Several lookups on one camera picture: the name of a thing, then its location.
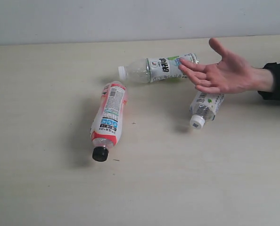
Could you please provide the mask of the black sleeved forearm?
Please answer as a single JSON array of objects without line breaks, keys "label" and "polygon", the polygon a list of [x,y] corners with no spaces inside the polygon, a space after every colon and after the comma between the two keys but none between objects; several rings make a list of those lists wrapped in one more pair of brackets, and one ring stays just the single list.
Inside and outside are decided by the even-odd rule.
[{"label": "black sleeved forearm", "polygon": [[267,63],[263,69],[270,71],[273,75],[274,86],[271,92],[258,91],[264,100],[280,101],[280,63]]}]

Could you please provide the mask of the person's open hand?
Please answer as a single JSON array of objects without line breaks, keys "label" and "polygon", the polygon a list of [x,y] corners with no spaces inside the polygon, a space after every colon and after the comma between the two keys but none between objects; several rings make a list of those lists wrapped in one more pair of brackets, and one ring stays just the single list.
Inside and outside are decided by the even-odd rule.
[{"label": "person's open hand", "polygon": [[195,88],[208,94],[236,94],[246,91],[272,92],[273,74],[267,69],[252,67],[244,58],[211,38],[209,46],[222,59],[216,64],[195,64],[180,59],[179,69],[187,75]]}]

